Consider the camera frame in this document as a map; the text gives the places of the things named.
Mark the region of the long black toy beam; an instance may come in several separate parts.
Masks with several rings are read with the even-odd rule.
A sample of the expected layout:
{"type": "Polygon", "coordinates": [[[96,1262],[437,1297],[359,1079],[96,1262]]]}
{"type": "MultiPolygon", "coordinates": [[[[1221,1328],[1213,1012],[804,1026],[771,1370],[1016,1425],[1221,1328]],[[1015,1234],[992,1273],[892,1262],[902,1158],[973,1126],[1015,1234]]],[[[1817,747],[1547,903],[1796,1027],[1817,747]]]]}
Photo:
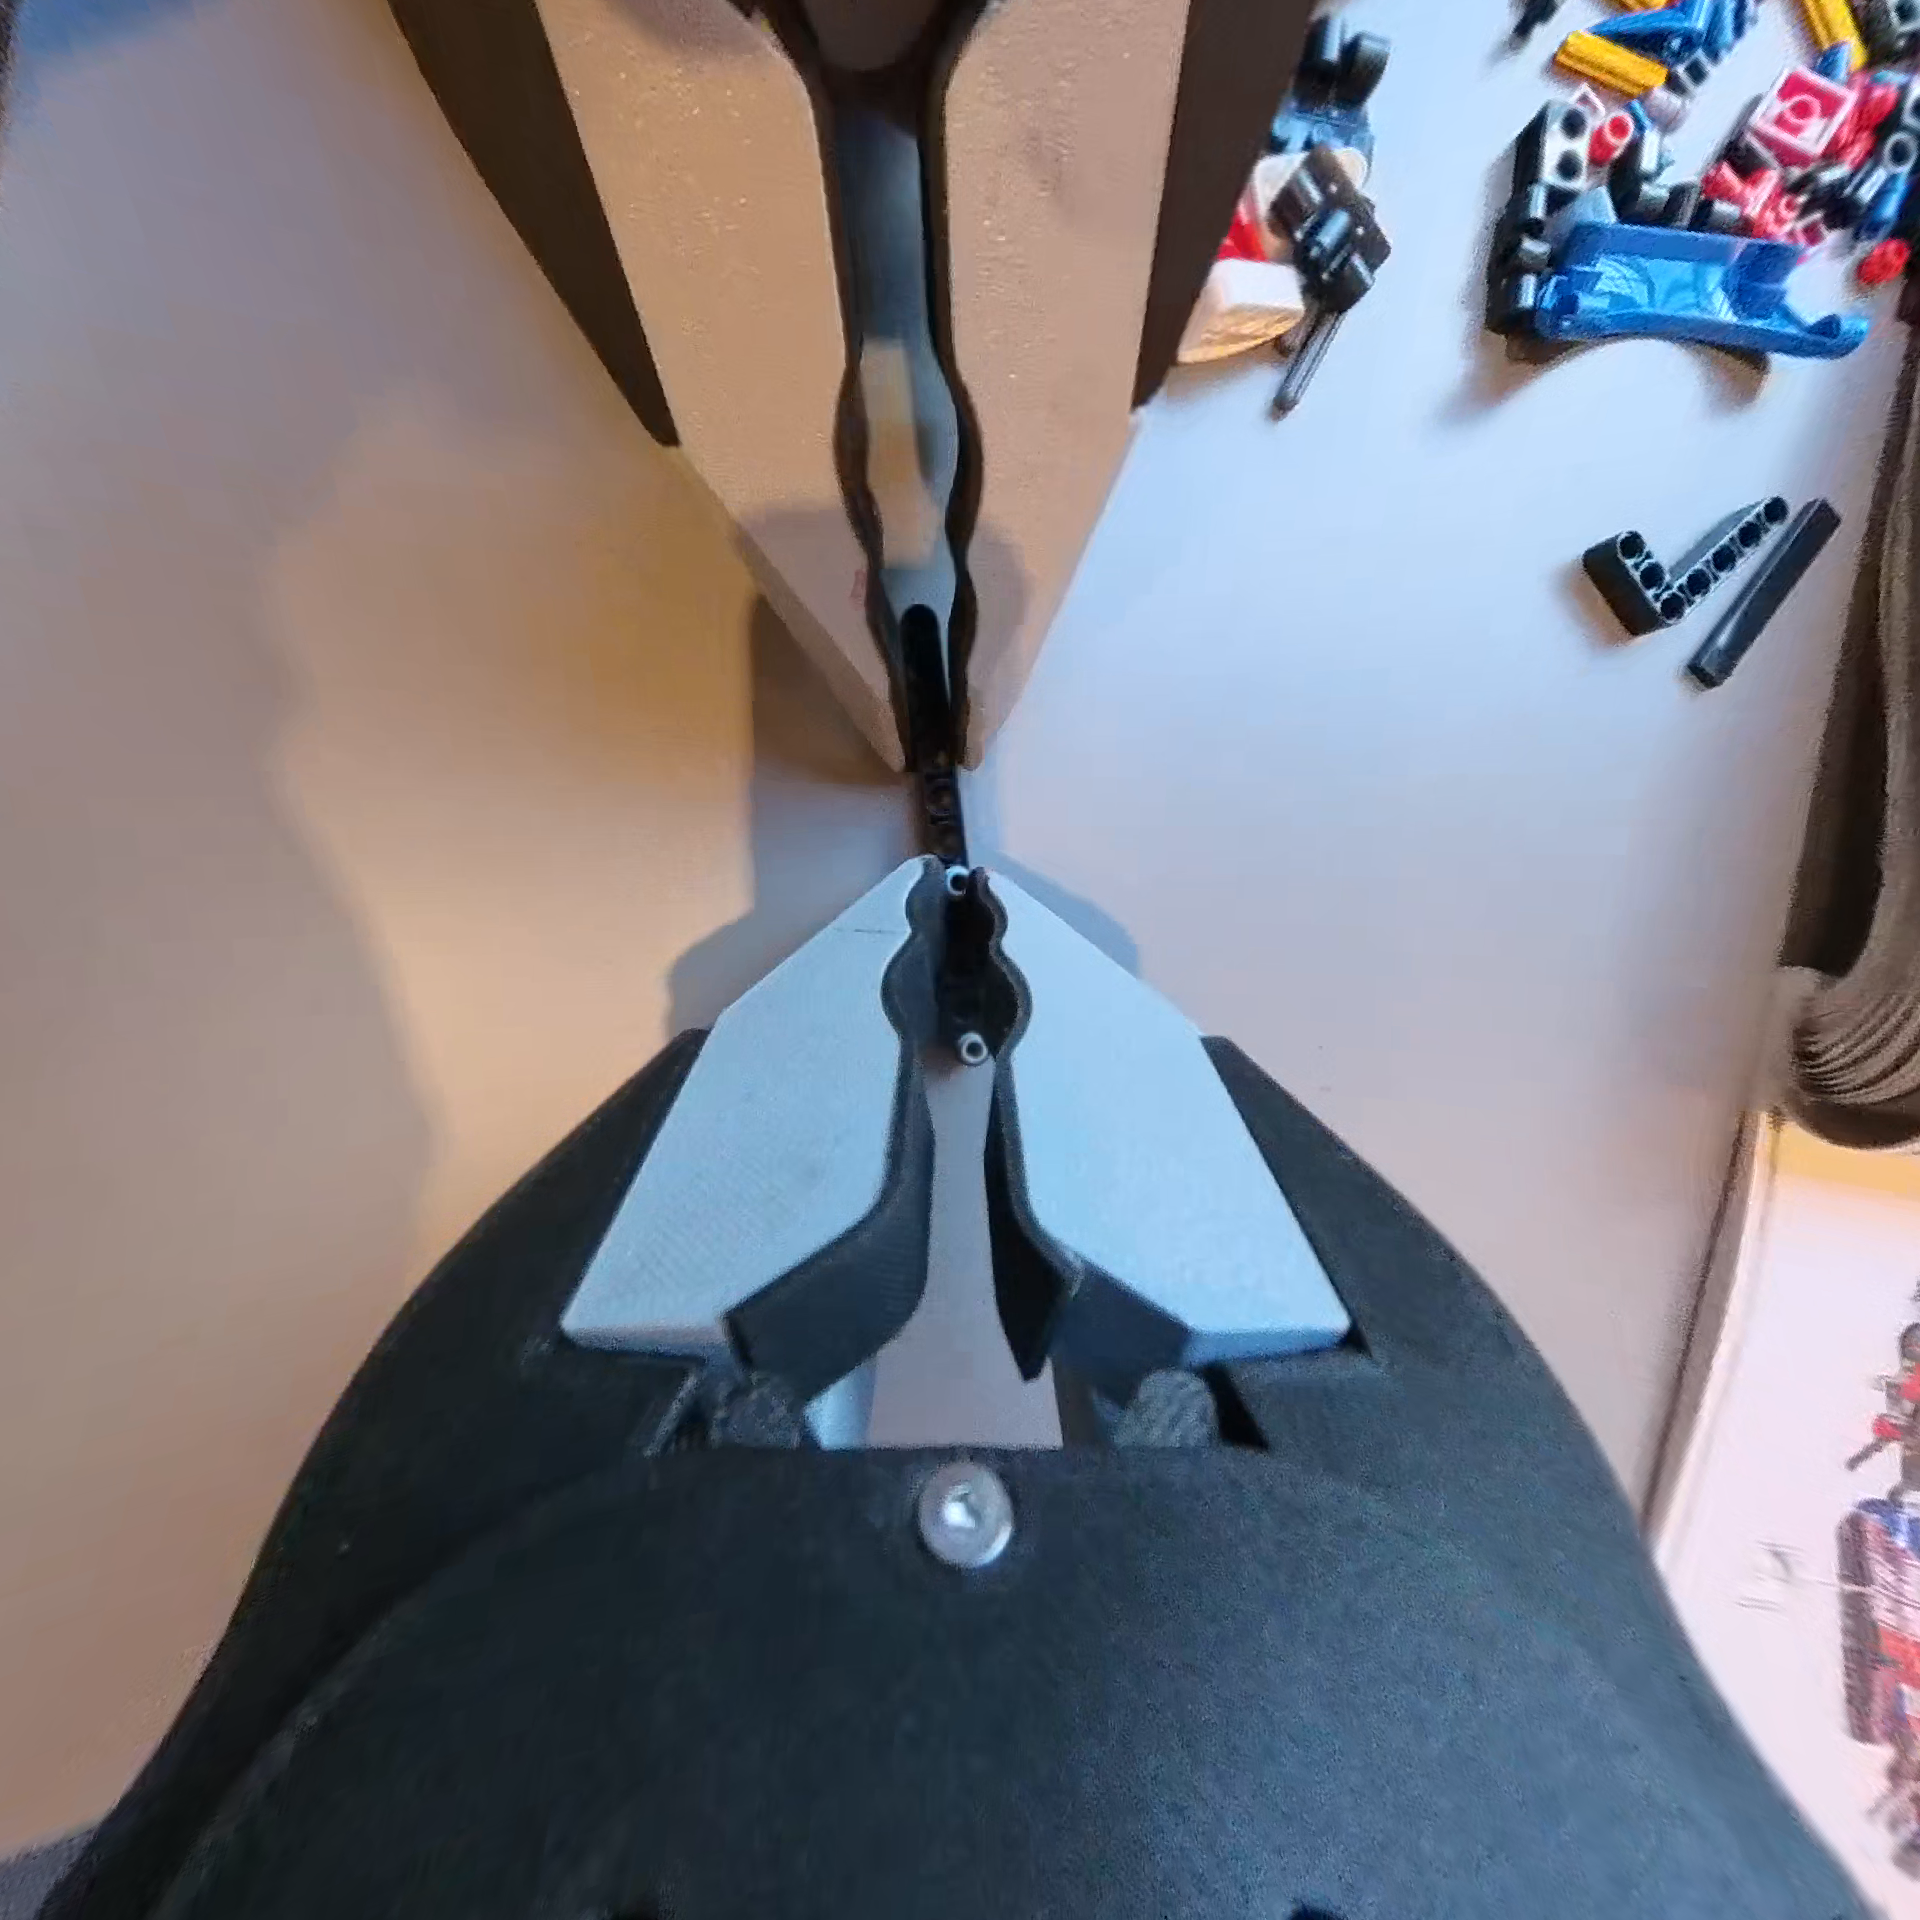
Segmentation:
{"type": "Polygon", "coordinates": [[[948,654],[942,620],[933,605],[906,605],[898,618],[898,649],[909,765],[918,784],[925,852],[940,868],[934,1007],[956,1060],[985,1065],[995,1055],[990,958],[997,918],[990,886],[969,855],[948,654]]]}

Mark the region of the pile of toy building pieces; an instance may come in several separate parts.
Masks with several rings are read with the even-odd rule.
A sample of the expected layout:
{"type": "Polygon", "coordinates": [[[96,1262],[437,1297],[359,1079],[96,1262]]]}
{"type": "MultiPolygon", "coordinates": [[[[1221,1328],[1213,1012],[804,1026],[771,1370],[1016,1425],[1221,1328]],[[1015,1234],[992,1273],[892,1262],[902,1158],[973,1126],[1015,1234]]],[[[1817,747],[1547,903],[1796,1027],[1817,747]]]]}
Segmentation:
{"type": "Polygon", "coordinates": [[[1582,224],[1834,252],[1917,322],[1917,3],[1788,3],[1799,57],[1687,173],[1673,136],[1763,19],[1763,3],[1604,3],[1550,54],[1557,92],[1517,133],[1486,261],[1486,325],[1533,337],[1541,279],[1582,224]]]}

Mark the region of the grey desk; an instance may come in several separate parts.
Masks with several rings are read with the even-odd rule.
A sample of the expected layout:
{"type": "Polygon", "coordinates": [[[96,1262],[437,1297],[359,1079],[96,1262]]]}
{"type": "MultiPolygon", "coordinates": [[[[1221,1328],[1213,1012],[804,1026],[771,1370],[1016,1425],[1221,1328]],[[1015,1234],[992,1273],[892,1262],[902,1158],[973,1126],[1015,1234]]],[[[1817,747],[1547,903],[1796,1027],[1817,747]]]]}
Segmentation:
{"type": "MultiPolygon", "coordinates": [[[[1373,3],[1395,260],[1302,407],[1168,382],[973,831],[1243,1043],[1653,1471],[1903,329],[1529,366],[1513,3],[1373,3]],[[1840,515],[1726,684],[1581,570],[1840,515]]],[[[906,794],[383,3],[23,3],[5,130],[5,1856],[95,1821],[349,1375],[906,794]]]]}

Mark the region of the open toy instruction booklet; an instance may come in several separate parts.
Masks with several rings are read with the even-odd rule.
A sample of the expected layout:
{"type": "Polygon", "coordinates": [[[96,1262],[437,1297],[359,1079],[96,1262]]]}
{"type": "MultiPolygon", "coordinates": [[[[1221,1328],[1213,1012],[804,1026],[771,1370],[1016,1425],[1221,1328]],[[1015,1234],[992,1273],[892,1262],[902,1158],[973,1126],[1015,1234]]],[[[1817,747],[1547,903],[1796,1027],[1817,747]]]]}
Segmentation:
{"type": "Polygon", "coordinates": [[[1648,1509],[1709,1675],[1868,1915],[1917,1915],[1917,348],[1895,404],[1648,1509]]]}

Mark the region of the black straight toy bar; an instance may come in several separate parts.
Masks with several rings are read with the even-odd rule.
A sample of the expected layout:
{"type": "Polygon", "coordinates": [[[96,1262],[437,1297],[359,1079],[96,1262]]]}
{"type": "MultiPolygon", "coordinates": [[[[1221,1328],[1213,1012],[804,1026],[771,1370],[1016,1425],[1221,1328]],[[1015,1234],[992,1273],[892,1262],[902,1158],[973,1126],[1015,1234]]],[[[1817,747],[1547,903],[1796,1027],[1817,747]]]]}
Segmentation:
{"type": "Polygon", "coordinates": [[[1827,496],[1815,496],[1788,518],[1787,527],[1756,564],[1753,577],[1716,618],[1688,660],[1687,675],[1695,687],[1713,691],[1732,678],[1788,598],[1803,586],[1840,525],[1843,515],[1827,496]]]}

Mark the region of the blue curved toy panel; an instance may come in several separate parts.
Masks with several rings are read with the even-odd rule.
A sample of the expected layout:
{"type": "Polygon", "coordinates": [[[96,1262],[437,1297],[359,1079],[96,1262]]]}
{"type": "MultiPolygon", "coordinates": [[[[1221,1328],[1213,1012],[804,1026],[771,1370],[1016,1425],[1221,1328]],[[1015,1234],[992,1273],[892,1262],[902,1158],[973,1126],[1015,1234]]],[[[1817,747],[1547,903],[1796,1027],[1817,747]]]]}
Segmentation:
{"type": "Polygon", "coordinates": [[[1871,334],[1861,314],[1807,315],[1793,301],[1791,242],[1695,228],[1582,222],[1531,308],[1558,346],[1657,339],[1746,358],[1830,364],[1871,334]]]}

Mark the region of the black angled toy beam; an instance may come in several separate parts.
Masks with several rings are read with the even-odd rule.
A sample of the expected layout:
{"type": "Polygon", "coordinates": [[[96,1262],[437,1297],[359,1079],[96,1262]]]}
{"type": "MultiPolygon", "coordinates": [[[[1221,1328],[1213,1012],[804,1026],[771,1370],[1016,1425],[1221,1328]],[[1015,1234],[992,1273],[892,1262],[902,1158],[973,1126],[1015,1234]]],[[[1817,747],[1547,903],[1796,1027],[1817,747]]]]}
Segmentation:
{"type": "Polygon", "coordinates": [[[1740,572],[1791,515],[1788,497],[1767,493],[1723,515],[1674,560],[1661,558],[1639,530],[1591,544],[1581,570],[1620,633],[1640,640],[1681,623],[1740,572]]]}

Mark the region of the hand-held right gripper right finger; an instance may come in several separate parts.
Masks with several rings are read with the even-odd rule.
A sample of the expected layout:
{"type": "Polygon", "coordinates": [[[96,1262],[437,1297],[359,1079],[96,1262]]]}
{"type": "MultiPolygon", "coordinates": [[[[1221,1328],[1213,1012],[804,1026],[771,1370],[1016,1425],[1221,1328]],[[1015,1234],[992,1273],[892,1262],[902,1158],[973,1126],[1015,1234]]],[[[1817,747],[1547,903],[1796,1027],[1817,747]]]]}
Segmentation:
{"type": "Polygon", "coordinates": [[[986,889],[1006,1032],[983,1180],[1021,1375],[1126,1404],[1156,1374],[1343,1346],[1353,1316],[1198,1024],[1016,881],[986,889]]]}

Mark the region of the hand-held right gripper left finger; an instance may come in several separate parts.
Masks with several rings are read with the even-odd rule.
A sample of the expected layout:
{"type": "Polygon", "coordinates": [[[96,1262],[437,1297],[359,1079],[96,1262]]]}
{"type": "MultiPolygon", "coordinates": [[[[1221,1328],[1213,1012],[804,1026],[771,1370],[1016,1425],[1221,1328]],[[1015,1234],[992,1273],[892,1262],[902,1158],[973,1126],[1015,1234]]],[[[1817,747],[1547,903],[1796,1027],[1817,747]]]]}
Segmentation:
{"type": "Polygon", "coordinates": [[[867,1444],[931,1266],[948,871],[913,857],[697,1036],[563,1311],[581,1347],[776,1379],[867,1444]]]}

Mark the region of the small toy brick assembly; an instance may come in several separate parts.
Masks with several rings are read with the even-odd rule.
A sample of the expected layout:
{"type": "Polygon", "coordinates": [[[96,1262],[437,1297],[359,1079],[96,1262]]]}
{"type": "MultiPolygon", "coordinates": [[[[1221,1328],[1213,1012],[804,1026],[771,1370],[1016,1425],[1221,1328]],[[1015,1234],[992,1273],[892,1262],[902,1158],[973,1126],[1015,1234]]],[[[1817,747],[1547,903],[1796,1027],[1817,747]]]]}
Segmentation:
{"type": "Polygon", "coordinates": [[[1276,349],[1284,359],[1276,419],[1299,410],[1391,255],[1369,188],[1373,102],[1388,59],[1384,36],[1332,12],[1310,19],[1174,348],[1180,367],[1276,349]]]}

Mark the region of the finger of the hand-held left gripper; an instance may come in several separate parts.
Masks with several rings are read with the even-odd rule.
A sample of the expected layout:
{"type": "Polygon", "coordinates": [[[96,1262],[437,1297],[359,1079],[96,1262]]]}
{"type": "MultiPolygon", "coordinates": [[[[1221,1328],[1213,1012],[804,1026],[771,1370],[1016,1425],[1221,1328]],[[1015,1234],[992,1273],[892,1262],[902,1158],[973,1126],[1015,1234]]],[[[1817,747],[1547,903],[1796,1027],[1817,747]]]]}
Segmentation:
{"type": "Polygon", "coordinates": [[[966,742],[1013,716],[1135,440],[1187,1],[983,3],[936,107],[966,742]]]}
{"type": "Polygon", "coordinates": [[[765,598],[906,770],[853,255],[821,72],[754,3],[542,1],[681,451],[765,598]]]}

